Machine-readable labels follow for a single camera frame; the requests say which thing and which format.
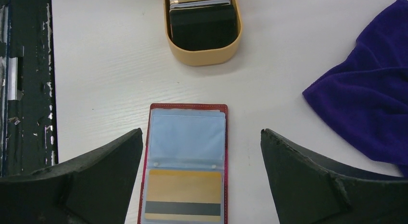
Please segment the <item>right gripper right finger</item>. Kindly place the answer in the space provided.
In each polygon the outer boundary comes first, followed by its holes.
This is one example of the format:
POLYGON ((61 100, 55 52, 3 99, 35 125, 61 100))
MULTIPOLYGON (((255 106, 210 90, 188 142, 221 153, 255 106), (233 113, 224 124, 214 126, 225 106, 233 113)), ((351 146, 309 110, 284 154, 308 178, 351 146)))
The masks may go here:
POLYGON ((408 181, 358 169, 261 131, 261 150, 282 224, 405 224, 408 181))

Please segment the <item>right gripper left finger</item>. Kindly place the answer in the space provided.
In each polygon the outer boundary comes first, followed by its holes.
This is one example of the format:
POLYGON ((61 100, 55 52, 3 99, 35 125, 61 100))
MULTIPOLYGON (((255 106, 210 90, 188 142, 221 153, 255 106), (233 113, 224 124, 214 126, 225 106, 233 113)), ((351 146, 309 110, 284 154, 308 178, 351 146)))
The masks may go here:
POLYGON ((1 178, 1 223, 124 223, 142 150, 138 128, 63 163, 1 178))

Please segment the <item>red leather card holder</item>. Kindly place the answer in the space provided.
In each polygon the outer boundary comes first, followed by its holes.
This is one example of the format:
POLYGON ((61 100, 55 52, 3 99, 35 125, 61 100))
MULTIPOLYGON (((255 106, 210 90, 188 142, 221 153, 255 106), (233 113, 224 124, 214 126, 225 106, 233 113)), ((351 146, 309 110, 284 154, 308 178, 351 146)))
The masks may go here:
POLYGON ((228 107, 225 104, 152 104, 150 106, 143 175, 140 224, 226 224, 228 222, 228 107), (177 222, 145 220, 145 189, 149 170, 216 171, 223 178, 222 220, 177 222))

